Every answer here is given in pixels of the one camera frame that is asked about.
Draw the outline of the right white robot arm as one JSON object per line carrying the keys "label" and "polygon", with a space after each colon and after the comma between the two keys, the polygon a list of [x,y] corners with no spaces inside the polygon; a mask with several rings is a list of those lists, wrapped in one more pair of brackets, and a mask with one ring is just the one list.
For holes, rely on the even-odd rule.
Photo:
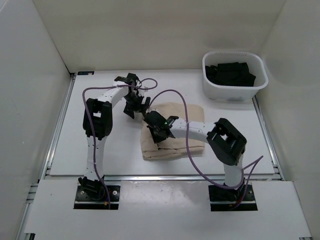
{"label": "right white robot arm", "polygon": [[[244,187],[244,170],[242,159],[245,152],[246,138],[225,118],[217,122],[186,121],[178,116],[163,117],[159,112],[152,110],[144,116],[155,143],[168,138],[185,138],[187,155],[199,175],[211,183],[213,197],[217,201],[235,202]],[[219,184],[205,176],[191,159],[189,140],[196,140],[208,144],[217,159],[223,163],[224,183]]]}

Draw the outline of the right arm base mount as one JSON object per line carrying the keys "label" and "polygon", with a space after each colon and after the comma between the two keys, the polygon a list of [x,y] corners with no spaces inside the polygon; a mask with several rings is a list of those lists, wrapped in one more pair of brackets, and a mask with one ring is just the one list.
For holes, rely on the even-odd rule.
{"label": "right arm base mount", "polygon": [[240,190],[223,189],[215,185],[208,186],[208,194],[211,212],[248,212],[257,211],[253,186],[245,185]]}

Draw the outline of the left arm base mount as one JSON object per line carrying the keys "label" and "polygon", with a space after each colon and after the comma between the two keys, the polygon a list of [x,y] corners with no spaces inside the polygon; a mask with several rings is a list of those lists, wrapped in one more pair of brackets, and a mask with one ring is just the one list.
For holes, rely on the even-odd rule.
{"label": "left arm base mount", "polygon": [[118,210],[121,194],[120,185],[107,185],[98,188],[83,187],[78,184],[73,208],[76,210]]}

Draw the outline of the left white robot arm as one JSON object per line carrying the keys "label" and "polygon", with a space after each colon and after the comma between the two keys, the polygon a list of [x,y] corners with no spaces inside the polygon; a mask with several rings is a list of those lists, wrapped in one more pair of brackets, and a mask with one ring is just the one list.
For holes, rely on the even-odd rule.
{"label": "left white robot arm", "polygon": [[124,99],[123,112],[127,116],[134,119],[135,113],[145,114],[151,101],[150,97],[144,97],[148,90],[136,74],[128,73],[126,77],[116,77],[111,86],[88,87],[82,92],[87,160],[85,173],[78,181],[95,201],[104,201],[107,205],[112,201],[104,180],[103,162],[105,143],[113,128],[113,108]]}

